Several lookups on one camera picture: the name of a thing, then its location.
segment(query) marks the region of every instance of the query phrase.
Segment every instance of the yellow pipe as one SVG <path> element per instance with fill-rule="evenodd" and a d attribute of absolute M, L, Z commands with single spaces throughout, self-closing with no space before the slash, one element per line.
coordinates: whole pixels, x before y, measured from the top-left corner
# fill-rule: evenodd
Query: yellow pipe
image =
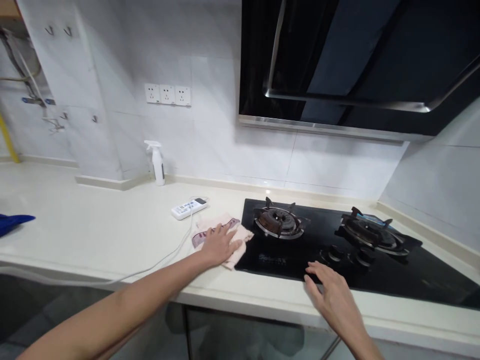
<path fill-rule="evenodd" d="M 7 129 L 7 125 L 5 125 L 2 114 L 0 114 L 0 129 L 1 129 L 1 133 L 3 134 L 3 138 L 5 139 L 6 147 L 8 149 L 8 152 L 10 153 L 11 159 L 17 164 L 19 164 L 20 163 L 19 156 L 15 152 L 14 146 L 12 145 L 12 139 L 10 139 L 9 131 Z"/>

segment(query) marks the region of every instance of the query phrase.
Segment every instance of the wall socket panel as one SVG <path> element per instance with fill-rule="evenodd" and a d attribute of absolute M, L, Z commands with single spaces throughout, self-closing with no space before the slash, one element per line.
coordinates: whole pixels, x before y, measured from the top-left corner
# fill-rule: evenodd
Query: wall socket panel
<path fill-rule="evenodd" d="M 145 84 L 145 97 L 147 103 L 160 103 L 160 88 L 157 84 Z"/>
<path fill-rule="evenodd" d="M 160 84 L 160 99 L 162 104 L 175 104 L 175 88 L 172 85 Z"/>
<path fill-rule="evenodd" d="M 175 86 L 175 104 L 180 106 L 190 106 L 190 91 L 190 87 Z"/>

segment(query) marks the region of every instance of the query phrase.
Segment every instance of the spray bottle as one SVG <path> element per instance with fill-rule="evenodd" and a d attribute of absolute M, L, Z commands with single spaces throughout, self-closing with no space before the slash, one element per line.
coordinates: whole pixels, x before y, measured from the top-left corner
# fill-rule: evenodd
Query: spray bottle
<path fill-rule="evenodd" d="M 162 145 L 158 141 L 145 140 L 148 145 L 147 150 L 152 149 L 151 162 L 153 164 L 153 171 L 155 171 L 155 184 L 158 186 L 165 185 L 164 162 L 160 148 Z"/>

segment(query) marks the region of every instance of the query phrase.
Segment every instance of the cleaning cloth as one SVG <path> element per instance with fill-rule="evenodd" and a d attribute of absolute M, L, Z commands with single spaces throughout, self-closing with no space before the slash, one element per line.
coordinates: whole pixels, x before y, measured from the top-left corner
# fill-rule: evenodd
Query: cleaning cloth
<path fill-rule="evenodd" d="M 35 219 L 30 215 L 13 215 L 7 216 L 0 214 L 0 237 L 11 232 L 17 225 L 26 223 Z"/>
<path fill-rule="evenodd" d="M 218 224 L 221 224 L 222 228 L 228 227 L 228 233 L 236 230 L 235 235 L 231 239 L 232 242 L 242 240 L 240 247 L 222 264 L 227 269 L 232 270 L 243 254 L 245 254 L 245 251 L 247 250 L 247 245 L 245 243 L 254 236 L 254 233 L 248 231 L 242 226 L 242 224 L 240 224 L 240 220 L 230 216 L 228 213 L 214 219 L 202 220 L 196 224 L 197 229 L 193 232 L 193 236 L 191 237 L 191 243 L 193 244 L 195 251 L 202 249 L 205 238 L 207 237 L 207 230 L 212 228 L 214 231 Z"/>

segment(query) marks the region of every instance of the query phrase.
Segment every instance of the person's left hand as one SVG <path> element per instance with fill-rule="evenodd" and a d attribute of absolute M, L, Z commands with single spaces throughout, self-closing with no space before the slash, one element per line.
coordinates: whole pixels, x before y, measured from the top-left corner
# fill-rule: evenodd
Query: person's left hand
<path fill-rule="evenodd" d="M 222 224 L 219 223 L 215 230 L 209 228 L 206 232 L 206 239 L 200 253 L 205 256 L 211 267 L 225 262 L 242 245 L 242 240 L 230 243 L 237 231 L 233 230 L 227 233 L 228 231 L 228 226 L 222 227 Z"/>

